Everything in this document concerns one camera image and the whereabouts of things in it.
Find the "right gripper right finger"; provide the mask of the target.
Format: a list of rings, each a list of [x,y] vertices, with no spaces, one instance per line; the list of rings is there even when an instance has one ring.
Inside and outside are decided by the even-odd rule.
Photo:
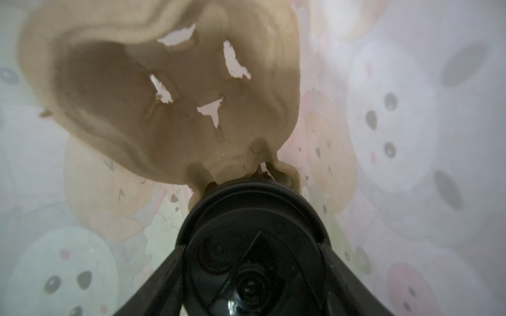
[[[319,244],[325,264],[323,315],[392,316],[327,244]]]

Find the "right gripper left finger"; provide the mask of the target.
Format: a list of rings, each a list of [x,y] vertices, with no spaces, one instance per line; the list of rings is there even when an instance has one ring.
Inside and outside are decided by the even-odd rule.
[[[115,315],[179,315],[183,305],[184,251],[184,246],[176,247]]]

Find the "white paper gift bag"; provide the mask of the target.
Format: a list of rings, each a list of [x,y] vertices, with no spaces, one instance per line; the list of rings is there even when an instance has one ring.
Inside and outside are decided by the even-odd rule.
[[[1,2],[1,314],[113,315],[204,189],[138,176],[55,122],[18,62],[49,2]],[[288,2],[299,116],[254,173],[314,207],[393,314],[504,315],[505,2]]]

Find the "single brown pulp cup carrier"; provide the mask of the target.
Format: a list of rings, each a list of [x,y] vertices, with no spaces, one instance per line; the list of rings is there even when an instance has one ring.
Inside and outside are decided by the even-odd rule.
[[[51,1],[18,62],[67,132],[202,190],[275,164],[299,116],[299,48],[288,1]]]

